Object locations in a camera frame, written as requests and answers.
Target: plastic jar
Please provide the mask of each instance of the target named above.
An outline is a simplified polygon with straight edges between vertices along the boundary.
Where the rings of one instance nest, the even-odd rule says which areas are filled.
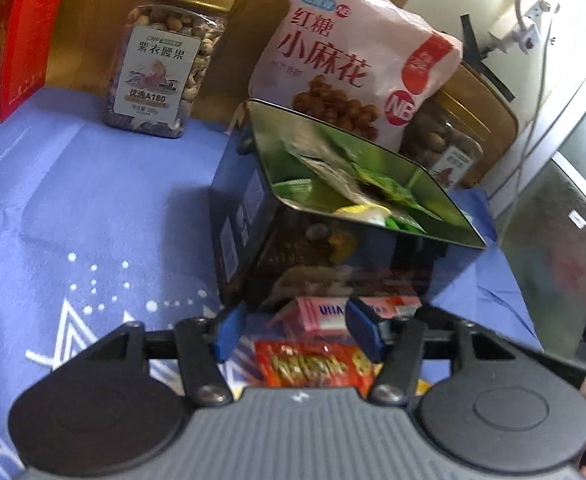
[[[484,155],[476,138],[488,128],[444,92],[427,100],[406,127],[400,154],[421,164],[445,190]]]
[[[137,2],[113,61],[103,121],[180,137],[234,1]]]

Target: red oval emblem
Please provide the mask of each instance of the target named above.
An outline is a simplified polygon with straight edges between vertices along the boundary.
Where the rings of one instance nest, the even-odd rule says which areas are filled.
[[[348,18],[350,16],[350,7],[345,4],[338,5],[335,7],[335,13],[340,18]]]
[[[415,112],[415,102],[412,96],[404,90],[396,90],[388,96],[384,104],[386,120],[393,126],[402,126],[408,123]]]

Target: black box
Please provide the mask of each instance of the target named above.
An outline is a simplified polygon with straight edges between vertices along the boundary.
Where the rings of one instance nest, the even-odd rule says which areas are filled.
[[[431,300],[486,248],[484,240],[419,165],[330,124],[257,100],[244,103],[210,188],[215,270],[224,305],[277,309],[297,296],[411,294]],[[282,134],[329,137],[360,166],[409,187],[444,221],[411,211],[428,235],[315,212],[273,184],[314,176]],[[337,209],[343,204],[335,204]]]

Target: black circular motor cover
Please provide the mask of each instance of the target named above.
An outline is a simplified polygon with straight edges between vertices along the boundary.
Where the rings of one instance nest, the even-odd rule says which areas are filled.
[[[426,393],[418,418],[442,450],[493,472],[549,470],[586,448],[586,399],[517,352],[465,362]]]
[[[9,413],[20,458],[60,476],[99,476],[161,451],[180,430],[180,398],[117,362],[60,368],[26,390]]]

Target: wooden wall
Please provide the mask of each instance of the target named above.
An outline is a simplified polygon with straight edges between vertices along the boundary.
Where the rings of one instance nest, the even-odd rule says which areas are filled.
[[[102,94],[122,24],[134,0],[62,0],[46,83]],[[392,0],[401,6],[406,0]],[[287,0],[236,0],[194,114],[228,121],[247,93],[253,66],[288,10]]]

